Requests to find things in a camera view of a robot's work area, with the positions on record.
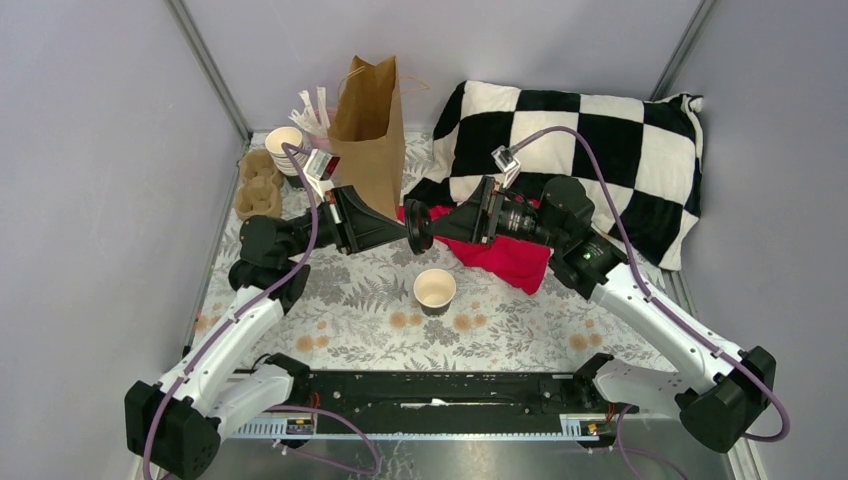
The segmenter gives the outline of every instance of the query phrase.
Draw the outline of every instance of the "stack of paper cups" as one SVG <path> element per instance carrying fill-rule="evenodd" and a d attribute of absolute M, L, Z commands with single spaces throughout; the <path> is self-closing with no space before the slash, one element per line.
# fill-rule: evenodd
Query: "stack of paper cups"
<path fill-rule="evenodd" d="M 297 170 L 292 166 L 292 161 L 283 151 L 283 144 L 289 143 L 296 147 L 303 148 L 303 133 L 295 127 L 280 127 L 269 133 L 265 138 L 265 148 L 271 153 L 271 158 L 274 159 L 274 165 L 283 173 L 286 180 L 293 186 L 303 188 L 303 182 L 297 176 Z M 299 152 L 295 153 L 294 160 L 303 167 L 309 159 L 307 155 Z"/>

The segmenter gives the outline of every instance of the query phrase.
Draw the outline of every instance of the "pillow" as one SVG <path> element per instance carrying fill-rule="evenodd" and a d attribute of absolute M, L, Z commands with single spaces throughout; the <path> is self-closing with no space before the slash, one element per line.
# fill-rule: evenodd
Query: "pillow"
<path fill-rule="evenodd" d="M 625 229 L 650 262 L 681 268 L 683 238 L 698 221 L 703 134 L 701 97 L 686 93 L 632 98 L 459 84 L 433 132 L 434 166 L 408 197 L 456 206 L 483 175 L 502 179 L 492 152 L 546 127 L 563 125 L 589 142 Z M 516 154 L 521 173 L 511 190 L 538 199 L 557 174 L 577 178 L 595 204 L 595 227 L 620 239 L 589 157 L 567 133 L 553 132 Z"/>

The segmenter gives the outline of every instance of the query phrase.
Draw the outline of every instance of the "brown paper bag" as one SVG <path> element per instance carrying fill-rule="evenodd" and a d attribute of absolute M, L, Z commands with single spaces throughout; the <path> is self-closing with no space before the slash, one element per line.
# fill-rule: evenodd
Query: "brown paper bag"
<path fill-rule="evenodd" d="M 347 85 L 330 125 L 340 157 L 340 184 L 353 185 L 369 207 L 397 218 L 406 157 L 395 57 L 377 65 L 353 57 Z"/>

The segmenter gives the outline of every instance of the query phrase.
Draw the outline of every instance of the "gray floor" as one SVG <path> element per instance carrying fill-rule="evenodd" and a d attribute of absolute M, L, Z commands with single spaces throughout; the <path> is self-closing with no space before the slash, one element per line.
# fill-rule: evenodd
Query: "gray floor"
<path fill-rule="evenodd" d="M 693 440 L 678 422 L 663 419 L 626 420 L 625 444 L 659 453 L 675 462 L 691 480 L 732 479 L 727 457 Z M 404 441 L 378 442 L 383 466 L 377 479 L 391 480 L 589 480 L 636 478 L 616 453 L 569 454 L 580 447 L 566 442 Z M 310 452 L 344 463 L 368 467 L 368 450 L 359 442 L 312 442 Z M 653 460 L 631 455 L 646 480 L 680 476 Z M 228 440 L 203 480 L 314 479 L 357 477 L 312 460 L 272 450 L 267 441 Z"/>

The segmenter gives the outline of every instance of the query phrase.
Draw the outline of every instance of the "robotic arm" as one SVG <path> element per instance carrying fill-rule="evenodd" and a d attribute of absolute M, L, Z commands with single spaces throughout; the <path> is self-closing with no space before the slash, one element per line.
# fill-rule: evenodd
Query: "robotic arm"
<path fill-rule="evenodd" d="M 615 313 L 654 345 L 676 368 L 662 372 L 629 365 L 611 355 L 597 354 L 577 372 L 587 407 L 599 402 L 628 403 L 680 418 L 687 430 L 707 447 L 726 452 L 769 406 L 752 384 L 724 356 L 710 351 L 659 309 L 661 299 L 721 353 L 744 365 L 768 388 L 774 382 L 775 360 L 760 347 L 750 352 L 720 337 L 674 305 L 649 285 L 639 289 L 627 256 L 591 228 L 594 205 L 575 179 L 555 177 L 545 186 L 538 208 L 521 201 L 506 188 L 519 166 L 496 153 L 506 182 L 484 177 L 472 196 L 450 214 L 433 221 L 429 209 L 408 200 L 405 225 L 370 209 L 353 187 L 331 188 L 320 180 L 328 158 L 313 151 L 307 178 L 324 192 L 318 208 L 316 248 L 335 245 L 348 255 L 406 238 L 416 254 L 434 236 L 462 242 L 491 244 L 497 236 L 544 245 L 552 249 L 549 266 L 556 278 L 588 300 Z M 195 350 L 153 385 L 136 382 L 125 397 L 127 444 L 141 455 L 154 412 L 170 385 L 173 398 L 164 409 L 155 435 L 152 460 L 180 478 L 197 478 L 211 463 L 220 443 L 252 418 L 277 404 L 302 404 L 308 367 L 291 359 L 266 363 L 249 378 L 226 387 L 239 359 L 300 297 L 309 268 L 302 268 L 268 298 L 252 305 L 238 320 L 234 312 L 287 274 L 290 257 L 304 253 L 312 220 L 253 217 L 240 231 L 241 259 L 230 270 L 236 299 L 227 314 L 208 333 L 214 343 Z M 202 355 L 189 374 L 187 364 Z"/>

